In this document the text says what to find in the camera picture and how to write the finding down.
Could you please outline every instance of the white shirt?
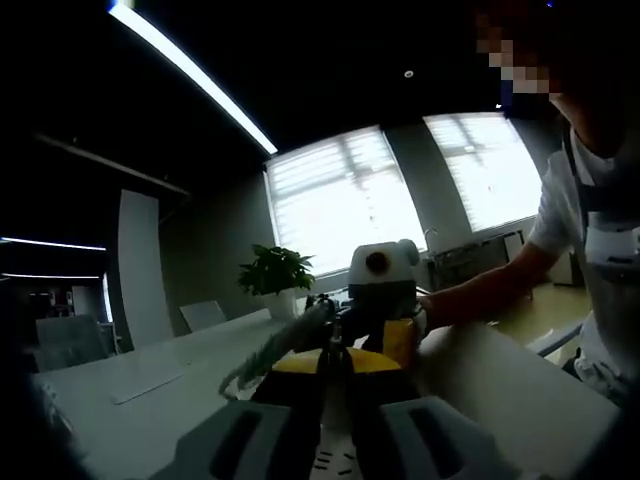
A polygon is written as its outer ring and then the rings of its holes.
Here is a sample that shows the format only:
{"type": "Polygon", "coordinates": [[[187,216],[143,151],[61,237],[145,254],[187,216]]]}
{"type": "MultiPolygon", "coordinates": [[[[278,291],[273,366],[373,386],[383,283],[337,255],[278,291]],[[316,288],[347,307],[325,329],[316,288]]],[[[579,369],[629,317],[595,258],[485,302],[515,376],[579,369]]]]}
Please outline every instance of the white shirt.
{"type": "MultiPolygon", "coordinates": [[[[576,168],[582,183],[601,185],[623,165],[640,166],[639,136],[631,130],[615,158],[599,158],[571,132],[576,168]]],[[[529,240],[541,249],[561,254],[573,246],[591,294],[593,310],[581,331],[581,357],[576,372],[595,390],[619,400],[640,372],[640,285],[624,286],[602,279],[586,263],[575,180],[567,156],[549,158],[542,197],[529,240]]]]}

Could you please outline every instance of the white chair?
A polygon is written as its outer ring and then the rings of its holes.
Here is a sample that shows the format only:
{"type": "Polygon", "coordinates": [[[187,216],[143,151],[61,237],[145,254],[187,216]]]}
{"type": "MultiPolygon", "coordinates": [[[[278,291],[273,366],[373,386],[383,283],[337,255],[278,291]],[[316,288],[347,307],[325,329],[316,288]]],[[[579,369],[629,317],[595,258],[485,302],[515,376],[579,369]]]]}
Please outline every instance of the white chair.
{"type": "Polygon", "coordinates": [[[38,370],[46,372],[108,357],[98,323],[91,315],[36,320],[40,348],[34,351],[38,370]]]}
{"type": "Polygon", "coordinates": [[[192,332],[227,321],[227,317],[215,300],[184,305],[180,307],[180,312],[192,332]]]}

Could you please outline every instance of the plant pot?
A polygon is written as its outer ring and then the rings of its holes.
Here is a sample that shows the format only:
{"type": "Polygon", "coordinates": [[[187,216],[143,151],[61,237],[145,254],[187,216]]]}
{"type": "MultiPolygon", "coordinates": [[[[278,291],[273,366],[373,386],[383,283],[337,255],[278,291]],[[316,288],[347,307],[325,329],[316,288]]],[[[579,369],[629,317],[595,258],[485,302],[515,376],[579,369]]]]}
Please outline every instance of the plant pot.
{"type": "Polygon", "coordinates": [[[262,295],[264,306],[269,310],[271,318],[280,320],[293,320],[298,313],[296,308],[296,295],[293,288],[282,290],[277,295],[269,293],[262,295]]]}

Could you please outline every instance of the person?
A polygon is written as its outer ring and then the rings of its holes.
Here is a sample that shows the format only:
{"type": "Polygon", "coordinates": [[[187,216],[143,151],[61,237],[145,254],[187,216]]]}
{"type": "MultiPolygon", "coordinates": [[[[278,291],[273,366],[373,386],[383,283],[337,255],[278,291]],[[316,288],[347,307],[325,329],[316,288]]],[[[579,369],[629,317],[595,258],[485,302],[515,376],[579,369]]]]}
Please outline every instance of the person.
{"type": "MultiPolygon", "coordinates": [[[[580,2],[565,1],[558,7],[555,3],[560,2],[484,2],[477,11],[478,51],[488,55],[490,66],[501,69],[502,80],[513,83],[514,93],[548,95],[570,124],[571,145],[566,147],[573,152],[581,183],[611,185],[624,175],[640,185],[640,135],[625,111],[625,78],[607,68],[607,62],[620,65],[615,60],[621,54],[619,37],[595,30],[597,15],[604,9],[588,15],[580,2]]],[[[620,403],[640,366],[640,285],[602,278],[586,260],[577,188],[565,151],[551,155],[535,226],[517,257],[424,297],[422,304],[430,328],[480,318],[530,291],[571,246],[593,310],[581,329],[581,348],[567,370],[620,403]]],[[[640,202],[628,207],[635,214],[635,226],[640,226],[640,202]]]]}

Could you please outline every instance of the green leaves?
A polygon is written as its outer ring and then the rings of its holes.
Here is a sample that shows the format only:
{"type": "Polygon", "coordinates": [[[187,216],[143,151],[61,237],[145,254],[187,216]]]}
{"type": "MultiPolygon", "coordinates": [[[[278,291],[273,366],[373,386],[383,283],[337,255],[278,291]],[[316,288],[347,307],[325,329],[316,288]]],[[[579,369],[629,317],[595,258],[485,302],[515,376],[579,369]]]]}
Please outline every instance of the green leaves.
{"type": "Polygon", "coordinates": [[[310,256],[302,257],[282,247],[253,245],[252,250],[257,257],[254,262],[240,265],[238,284],[245,292],[266,295],[287,288],[311,288],[315,278],[307,271],[311,267],[310,256]]]}

